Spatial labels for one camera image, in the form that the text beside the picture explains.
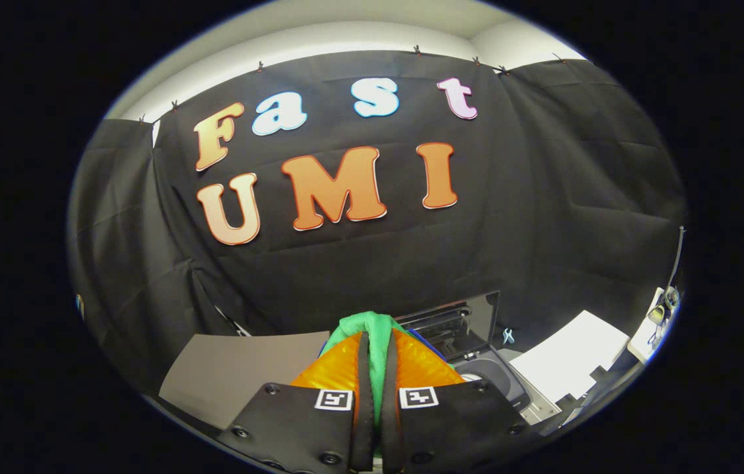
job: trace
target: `gray paper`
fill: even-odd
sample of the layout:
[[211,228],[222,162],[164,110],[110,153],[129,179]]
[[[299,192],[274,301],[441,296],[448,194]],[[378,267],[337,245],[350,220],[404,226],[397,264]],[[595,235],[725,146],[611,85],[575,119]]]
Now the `gray paper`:
[[195,335],[174,361],[159,396],[226,429],[269,382],[290,384],[319,355],[328,331],[287,336]]

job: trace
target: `green cloth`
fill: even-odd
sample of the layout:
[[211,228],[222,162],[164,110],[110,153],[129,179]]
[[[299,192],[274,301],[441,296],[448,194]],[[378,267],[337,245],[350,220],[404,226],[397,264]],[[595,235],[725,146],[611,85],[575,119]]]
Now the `green cloth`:
[[340,320],[340,326],[328,338],[320,353],[321,357],[322,354],[327,353],[343,339],[354,336],[360,331],[369,333],[369,384],[372,387],[376,430],[380,429],[381,426],[381,398],[384,396],[386,353],[390,346],[390,333],[392,333],[393,328],[412,336],[389,315],[379,315],[374,311],[366,311],[365,313],[347,316]]

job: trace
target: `clip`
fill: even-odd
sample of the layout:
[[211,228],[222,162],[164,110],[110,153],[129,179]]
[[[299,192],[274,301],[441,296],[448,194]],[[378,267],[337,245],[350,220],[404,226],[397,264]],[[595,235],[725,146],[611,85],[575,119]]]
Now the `clip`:
[[662,323],[656,325],[656,329],[652,332],[652,336],[647,340],[647,344],[652,346],[654,350],[658,347],[658,343],[662,340],[662,333],[659,331],[663,330],[664,326]]
[[674,287],[668,287],[664,292],[664,304],[671,311],[679,306],[679,290]]
[[653,309],[650,309],[650,312],[647,314],[647,318],[654,322],[656,326],[662,324],[662,321],[664,321],[665,318],[668,316],[669,310],[667,310],[664,307],[663,303],[658,303],[654,306]]
[[510,328],[504,329],[504,344],[507,343],[507,341],[512,344],[513,342],[516,342],[516,339],[513,339],[513,330]]

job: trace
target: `black fabric backdrop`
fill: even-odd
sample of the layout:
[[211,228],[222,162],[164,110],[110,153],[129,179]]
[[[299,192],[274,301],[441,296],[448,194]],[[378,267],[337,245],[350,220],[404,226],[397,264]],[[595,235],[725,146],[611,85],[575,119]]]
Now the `black fabric backdrop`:
[[[398,111],[363,118],[360,78],[398,84]],[[443,79],[470,87],[474,120],[450,111]],[[255,106],[302,96],[300,128],[259,137]],[[228,156],[209,170],[194,125],[242,102]],[[684,190],[654,125],[607,73],[585,61],[523,66],[498,75],[451,57],[355,51],[309,57],[230,79],[149,124],[105,120],[80,163],[68,252],[86,323],[111,361],[157,393],[195,333],[234,335],[213,306],[253,335],[331,330],[372,309],[401,315],[499,289],[499,318],[527,350],[583,309],[625,333],[667,283],[685,224]],[[422,206],[415,148],[454,147],[453,207]],[[381,151],[384,218],[293,229],[285,160],[311,154],[331,174],[351,147]],[[254,172],[255,240],[213,239],[196,193]],[[236,193],[222,201],[239,225]]]

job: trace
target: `white letter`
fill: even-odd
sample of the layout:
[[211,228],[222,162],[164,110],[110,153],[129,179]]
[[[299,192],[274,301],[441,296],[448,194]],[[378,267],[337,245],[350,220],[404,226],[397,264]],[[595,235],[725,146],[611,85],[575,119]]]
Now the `white letter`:
[[297,129],[308,118],[302,111],[302,96],[296,92],[276,93],[258,104],[255,112],[260,116],[252,123],[252,132],[261,137],[279,130]]
[[398,110],[398,86],[392,79],[367,78],[352,84],[352,95],[360,99],[354,111],[361,117],[388,116]]

